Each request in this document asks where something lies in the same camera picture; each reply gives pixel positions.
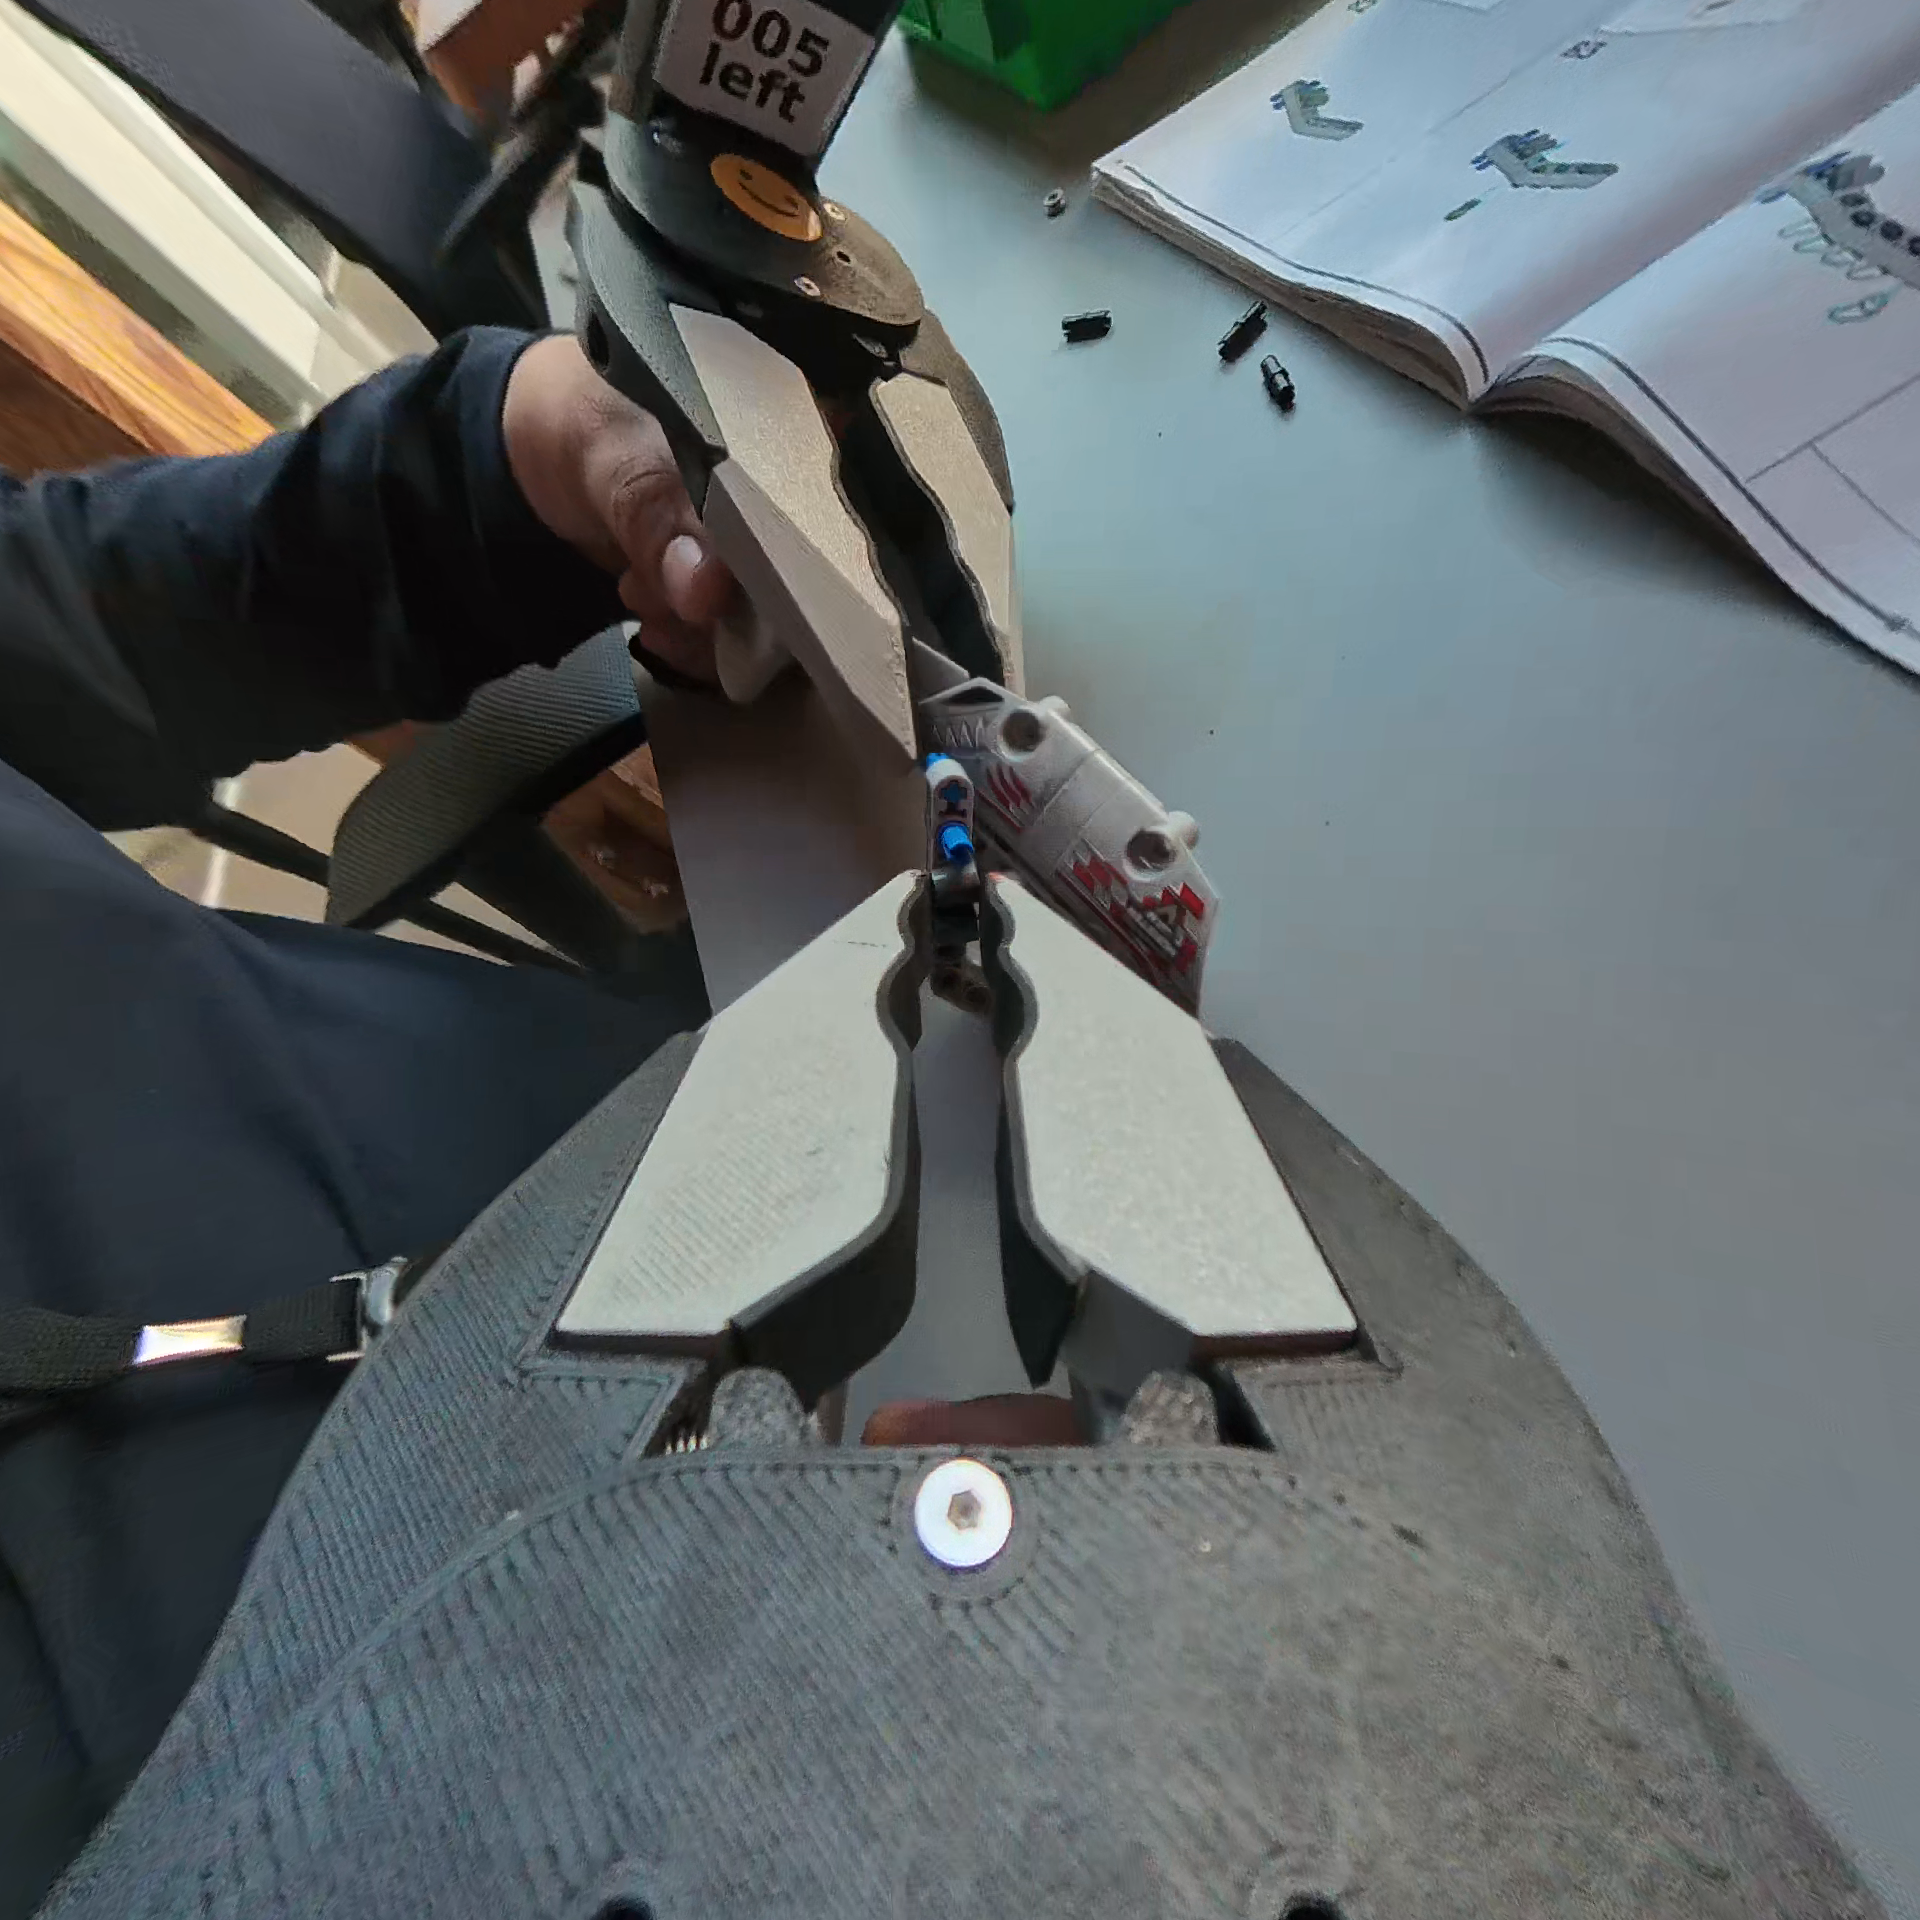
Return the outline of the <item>grey printed lego panel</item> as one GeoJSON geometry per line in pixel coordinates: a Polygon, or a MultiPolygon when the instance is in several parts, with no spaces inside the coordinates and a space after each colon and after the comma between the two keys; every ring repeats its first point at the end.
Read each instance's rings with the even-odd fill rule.
{"type": "Polygon", "coordinates": [[[1060,700],[959,679],[918,698],[916,721],[922,746],[971,779],[988,868],[1017,876],[1195,1018],[1219,919],[1195,821],[1153,795],[1060,700]]]}

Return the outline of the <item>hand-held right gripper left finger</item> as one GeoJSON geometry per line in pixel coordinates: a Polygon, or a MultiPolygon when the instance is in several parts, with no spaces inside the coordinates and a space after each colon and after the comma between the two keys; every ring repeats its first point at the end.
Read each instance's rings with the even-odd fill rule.
{"type": "Polygon", "coordinates": [[[558,1321],[575,1354],[778,1373],[804,1408],[916,1299],[922,874],[700,1034],[558,1321]]]}

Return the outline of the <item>green plastic box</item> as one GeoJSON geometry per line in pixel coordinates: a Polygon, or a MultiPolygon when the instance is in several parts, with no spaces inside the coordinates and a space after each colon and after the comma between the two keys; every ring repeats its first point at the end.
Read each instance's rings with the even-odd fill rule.
{"type": "Polygon", "coordinates": [[[1083,100],[1179,106],[1318,3],[906,3],[914,82],[971,109],[1053,114],[1083,100]]]}

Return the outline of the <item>wooden bench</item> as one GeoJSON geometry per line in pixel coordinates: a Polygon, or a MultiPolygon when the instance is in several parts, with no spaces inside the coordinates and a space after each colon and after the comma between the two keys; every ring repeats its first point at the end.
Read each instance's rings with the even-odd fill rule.
{"type": "Polygon", "coordinates": [[[217,457],[271,428],[3,209],[3,467],[217,457]]]}

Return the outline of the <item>person's dark clothing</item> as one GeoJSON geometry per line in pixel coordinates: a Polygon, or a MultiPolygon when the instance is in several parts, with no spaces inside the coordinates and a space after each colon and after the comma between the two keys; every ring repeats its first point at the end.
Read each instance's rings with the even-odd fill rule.
{"type": "MultiPolygon", "coordinates": [[[[454,1239],[668,1037],[650,993],[165,890],[3,783],[4,1308],[250,1313],[454,1239]]],[[[4,1425],[3,1900],[31,1914],[189,1692],[343,1365],[187,1362],[4,1425]]]]}

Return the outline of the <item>lego instruction booklet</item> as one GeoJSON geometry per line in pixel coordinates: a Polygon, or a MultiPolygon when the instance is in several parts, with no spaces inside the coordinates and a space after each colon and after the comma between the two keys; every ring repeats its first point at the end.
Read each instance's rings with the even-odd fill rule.
{"type": "Polygon", "coordinates": [[[1325,5],[1095,197],[1918,665],[1918,5],[1325,5]]]}

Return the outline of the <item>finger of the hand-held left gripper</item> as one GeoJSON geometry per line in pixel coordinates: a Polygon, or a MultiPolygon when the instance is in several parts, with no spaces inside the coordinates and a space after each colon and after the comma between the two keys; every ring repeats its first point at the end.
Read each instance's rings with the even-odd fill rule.
{"type": "Polygon", "coordinates": [[[902,617],[841,490],[812,386],[742,324],[683,305],[669,316],[725,443],[703,528],[742,610],[725,617],[713,644],[719,688],[755,704],[797,669],[857,756],[913,762],[902,617]]]}
{"type": "Polygon", "coordinates": [[[958,399],[924,375],[874,383],[870,503],[914,635],[971,676],[1025,688],[1013,508],[958,399]]]}

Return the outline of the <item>person's left hand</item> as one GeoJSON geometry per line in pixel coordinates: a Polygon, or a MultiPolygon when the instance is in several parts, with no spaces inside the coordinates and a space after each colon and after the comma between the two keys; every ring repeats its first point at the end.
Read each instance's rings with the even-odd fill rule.
{"type": "Polygon", "coordinates": [[[701,525],[660,423],[570,337],[533,341],[509,375],[502,443],[541,525],[599,567],[673,676],[718,687],[716,641],[735,578],[701,525]]]}

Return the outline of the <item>person's left forearm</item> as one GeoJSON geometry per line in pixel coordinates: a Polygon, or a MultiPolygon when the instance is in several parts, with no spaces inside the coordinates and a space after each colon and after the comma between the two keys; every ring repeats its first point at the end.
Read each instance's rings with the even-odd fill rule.
{"type": "Polygon", "coordinates": [[[533,335],[468,328],[246,452],[3,483],[4,763],[99,828],[396,722],[618,621],[514,483],[533,335]]]}

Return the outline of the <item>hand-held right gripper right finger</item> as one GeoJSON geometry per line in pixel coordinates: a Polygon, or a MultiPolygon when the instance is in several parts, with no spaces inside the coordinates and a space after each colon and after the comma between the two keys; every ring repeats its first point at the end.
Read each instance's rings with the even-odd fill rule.
{"type": "Polygon", "coordinates": [[[1362,1362],[1362,1321],[1206,1029],[1011,876],[985,880],[1011,1433],[1116,1433],[1155,1376],[1362,1362]]]}

